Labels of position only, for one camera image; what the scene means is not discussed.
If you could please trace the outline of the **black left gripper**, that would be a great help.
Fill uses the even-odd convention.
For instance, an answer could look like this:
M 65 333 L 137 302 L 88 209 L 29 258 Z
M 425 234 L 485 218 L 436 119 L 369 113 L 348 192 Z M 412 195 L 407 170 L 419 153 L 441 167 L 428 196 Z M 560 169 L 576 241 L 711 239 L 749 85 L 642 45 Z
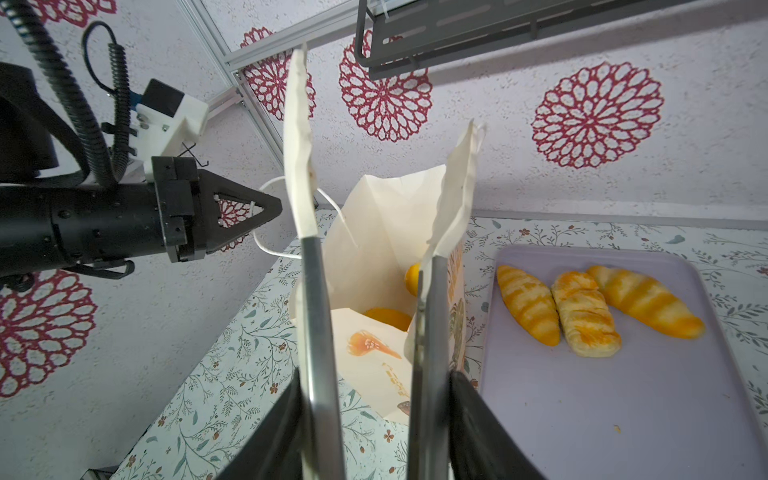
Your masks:
M 277 197 L 198 171 L 191 158 L 152 164 L 154 182 L 113 190 L 2 187 L 2 276 L 74 269 L 117 278 L 134 257 L 184 262 L 228 249 L 282 213 Z

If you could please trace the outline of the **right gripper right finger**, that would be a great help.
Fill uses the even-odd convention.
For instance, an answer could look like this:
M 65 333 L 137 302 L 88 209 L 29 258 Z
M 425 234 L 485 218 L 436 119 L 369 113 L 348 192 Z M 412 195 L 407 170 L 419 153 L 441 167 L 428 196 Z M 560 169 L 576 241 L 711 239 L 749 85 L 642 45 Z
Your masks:
M 485 135 L 470 122 L 445 162 L 436 215 L 420 262 L 412 323 L 408 430 L 410 479 L 539 479 L 467 377 L 450 364 L 449 258 L 471 215 L 477 157 Z

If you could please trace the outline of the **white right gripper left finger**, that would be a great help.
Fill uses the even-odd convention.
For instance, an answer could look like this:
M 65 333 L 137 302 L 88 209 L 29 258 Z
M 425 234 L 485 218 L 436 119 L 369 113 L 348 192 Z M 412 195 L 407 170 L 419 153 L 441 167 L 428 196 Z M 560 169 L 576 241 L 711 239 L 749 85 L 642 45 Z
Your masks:
M 286 390 L 222 479 L 342 479 L 345 476 L 337 369 L 321 240 L 306 86 L 307 50 L 293 51 L 283 123 L 284 176 L 301 246 L 296 317 L 299 366 Z

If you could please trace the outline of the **yellow ridged bun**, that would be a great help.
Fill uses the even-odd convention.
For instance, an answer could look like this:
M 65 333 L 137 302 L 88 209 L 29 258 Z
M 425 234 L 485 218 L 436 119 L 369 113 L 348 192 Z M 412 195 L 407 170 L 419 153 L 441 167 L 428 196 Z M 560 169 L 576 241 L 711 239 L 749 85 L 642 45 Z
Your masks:
M 401 331 L 407 331 L 412 322 L 411 315 L 389 308 L 372 308 L 365 311 L 364 315 Z

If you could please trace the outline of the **cream paper bread bag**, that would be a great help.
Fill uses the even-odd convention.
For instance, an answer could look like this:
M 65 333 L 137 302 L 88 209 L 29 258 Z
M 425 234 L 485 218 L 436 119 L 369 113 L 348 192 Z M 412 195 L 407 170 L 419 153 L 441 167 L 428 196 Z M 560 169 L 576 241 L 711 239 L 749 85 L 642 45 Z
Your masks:
M 418 297 L 405 287 L 409 267 L 421 262 L 436 215 L 445 162 L 397 178 L 362 177 L 321 240 L 331 309 L 337 378 L 378 415 L 406 424 L 410 416 L 412 323 Z M 466 319 L 463 238 L 449 258 L 450 364 L 463 362 Z M 298 283 L 290 297 L 296 324 Z M 389 308 L 412 316 L 407 331 L 364 315 Z

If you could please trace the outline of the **small bread roll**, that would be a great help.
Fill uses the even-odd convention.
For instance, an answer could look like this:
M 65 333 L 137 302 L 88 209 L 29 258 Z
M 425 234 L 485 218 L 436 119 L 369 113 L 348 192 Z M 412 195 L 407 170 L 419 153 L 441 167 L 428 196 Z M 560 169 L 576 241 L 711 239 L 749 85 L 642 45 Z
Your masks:
M 565 339 L 576 355 L 607 358 L 621 349 L 622 339 L 592 276 L 565 272 L 557 277 L 551 292 Z

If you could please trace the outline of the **round orange bun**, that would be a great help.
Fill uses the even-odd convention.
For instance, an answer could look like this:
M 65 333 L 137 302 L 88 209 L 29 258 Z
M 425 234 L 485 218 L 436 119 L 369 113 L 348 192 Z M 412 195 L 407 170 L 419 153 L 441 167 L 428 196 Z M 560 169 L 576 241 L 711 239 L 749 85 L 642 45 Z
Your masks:
M 404 276 L 406 290 L 414 297 L 419 296 L 420 264 L 415 263 L 409 267 Z

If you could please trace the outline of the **striped bread roll left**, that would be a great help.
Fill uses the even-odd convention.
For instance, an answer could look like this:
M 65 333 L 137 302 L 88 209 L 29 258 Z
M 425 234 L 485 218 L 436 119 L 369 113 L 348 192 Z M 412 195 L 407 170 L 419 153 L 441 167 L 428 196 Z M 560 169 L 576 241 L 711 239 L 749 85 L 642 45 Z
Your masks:
M 536 277 L 508 265 L 496 271 L 504 305 L 516 322 L 538 342 L 560 343 L 559 314 L 550 289 Z

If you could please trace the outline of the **lilac plastic tray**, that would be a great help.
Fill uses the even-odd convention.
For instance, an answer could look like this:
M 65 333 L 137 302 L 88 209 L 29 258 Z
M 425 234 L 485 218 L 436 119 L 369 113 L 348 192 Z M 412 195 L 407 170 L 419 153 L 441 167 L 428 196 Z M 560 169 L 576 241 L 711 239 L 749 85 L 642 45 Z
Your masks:
M 496 257 L 544 283 L 593 265 L 655 278 L 706 326 L 696 340 L 620 312 L 612 357 L 547 347 L 491 292 L 480 393 L 549 479 L 763 479 L 767 450 L 744 382 L 696 269 L 667 253 L 514 245 Z

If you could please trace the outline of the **croissant top right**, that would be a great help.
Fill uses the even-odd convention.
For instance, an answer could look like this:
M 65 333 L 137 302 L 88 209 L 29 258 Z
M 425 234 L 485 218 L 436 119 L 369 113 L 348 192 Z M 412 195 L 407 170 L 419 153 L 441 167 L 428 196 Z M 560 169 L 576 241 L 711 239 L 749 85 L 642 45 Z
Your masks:
M 706 332 L 704 322 L 665 285 L 634 271 L 594 265 L 587 273 L 607 304 L 664 335 L 693 340 Z

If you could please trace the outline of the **grey metal wall shelf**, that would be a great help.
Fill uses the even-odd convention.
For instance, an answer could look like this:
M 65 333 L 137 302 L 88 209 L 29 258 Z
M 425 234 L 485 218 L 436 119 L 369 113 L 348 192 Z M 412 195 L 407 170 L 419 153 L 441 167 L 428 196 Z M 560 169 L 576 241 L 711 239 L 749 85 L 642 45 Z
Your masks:
M 354 55 L 386 79 L 679 6 L 679 1 L 400 1 L 359 3 Z

